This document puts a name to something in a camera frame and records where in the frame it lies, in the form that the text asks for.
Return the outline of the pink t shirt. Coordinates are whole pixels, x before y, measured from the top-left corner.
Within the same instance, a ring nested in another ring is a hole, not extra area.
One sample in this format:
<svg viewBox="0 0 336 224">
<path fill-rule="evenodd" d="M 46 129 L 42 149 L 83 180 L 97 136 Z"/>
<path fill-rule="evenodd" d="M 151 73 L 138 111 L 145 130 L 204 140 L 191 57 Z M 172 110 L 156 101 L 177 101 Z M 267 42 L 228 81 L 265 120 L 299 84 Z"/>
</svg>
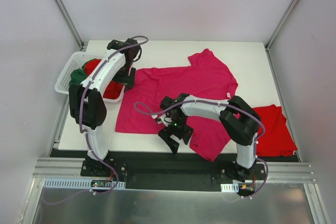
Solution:
<svg viewBox="0 0 336 224">
<path fill-rule="evenodd" d="M 187 67 L 144 68 L 135 74 L 135 86 L 123 96 L 115 131 L 119 133 L 158 134 L 163 124 L 134 108 L 143 102 L 154 112 L 160 110 L 165 96 L 176 98 L 181 93 L 213 100 L 230 99 L 238 83 L 229 68 L 204 49 L 188 57 Z M 202 158 L 213 162 L 230 138 L 221 122 L 193 116 L 187 120 L 194 133 L 190 148 Z"/>
</svg>

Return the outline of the white perforated plastic basket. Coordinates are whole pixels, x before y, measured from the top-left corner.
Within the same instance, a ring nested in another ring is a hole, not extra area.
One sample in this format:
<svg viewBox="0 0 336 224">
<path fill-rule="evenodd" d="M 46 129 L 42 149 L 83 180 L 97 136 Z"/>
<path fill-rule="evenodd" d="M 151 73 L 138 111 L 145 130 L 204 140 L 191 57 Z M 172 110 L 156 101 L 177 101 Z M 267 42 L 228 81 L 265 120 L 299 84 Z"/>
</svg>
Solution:
<svg viewBox="0 0 336 224">
<path fill-rule="evenodd" d="M 56 84 L 55 84 L 55 91 L 62 94 L 69 94 L 69 81 L 70 81 L 70 74 L 78 68 L 84 68 L 85 64 L 88 61 L 94 60 L 94 59 L 101 59 L 101 63 L 104 65 L 109 61 L 112 57 L 115 57 L 117 55 L 123 56 L 120 52 L 117 54 L 113 53 L 113 50 L 108 50 L 106 54 L 103 55 L 93 55 L 87 52 L 78 51 L 71 55 L 69 60 L 66 62 L 63 70 L 61 71 L 61 74 L 59 75 Z"/>
</svg>

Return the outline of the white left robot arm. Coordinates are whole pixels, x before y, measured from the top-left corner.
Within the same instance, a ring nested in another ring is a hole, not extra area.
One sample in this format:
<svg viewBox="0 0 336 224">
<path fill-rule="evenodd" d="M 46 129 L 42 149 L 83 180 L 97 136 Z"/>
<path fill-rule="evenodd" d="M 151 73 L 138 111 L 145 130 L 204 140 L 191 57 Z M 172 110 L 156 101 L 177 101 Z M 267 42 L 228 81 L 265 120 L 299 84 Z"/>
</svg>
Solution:
<svg viewBox="0 0 336 224">
<path fill-rule="evenodd" d="M 146 37 L 138 42 L 139 38 L 134 36 L 126 41 L 110 41 L 105 56 L 92 73 L 79 84 L 69 86 L 70 115 L 86 138 L 87 155 L 96 160 L 92 168 L 99 176 L 111 171 L 111 163 L 105 160 L 109 144 L 103 132 L 107 117 L 103 95 L 112 81 L 121 84 L 126 91 L 134 87 L 136 68 L 132 65 L 141 58 L 141 45 L 148 42 Z"/>
</svg>

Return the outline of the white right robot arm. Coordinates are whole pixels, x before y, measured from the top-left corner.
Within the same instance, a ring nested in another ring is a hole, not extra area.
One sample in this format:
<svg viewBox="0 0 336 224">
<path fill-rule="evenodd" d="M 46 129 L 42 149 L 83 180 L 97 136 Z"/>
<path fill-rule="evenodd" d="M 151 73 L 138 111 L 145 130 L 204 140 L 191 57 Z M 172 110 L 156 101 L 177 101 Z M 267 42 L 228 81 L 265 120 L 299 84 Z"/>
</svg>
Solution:
<svg viewBox="0 0 336 224">
<path fill-rule="evenodd" d="M 165 97 L 160 104 L 163 129 L 158 136 L 176 154 L 179 143 L 172 136 L 188 144 L 193 138 L 194 127 L 187 121 L 190 117 L 210 119 L 222 124 L 231 140 L 236 143 L 236 174 L 248 179 L 255 173 L 256 134 L 261 127 L 261 117 L 239 96 L 229 100 L 211 100 L 181 93 L 177 98 Z"/>
</svg>

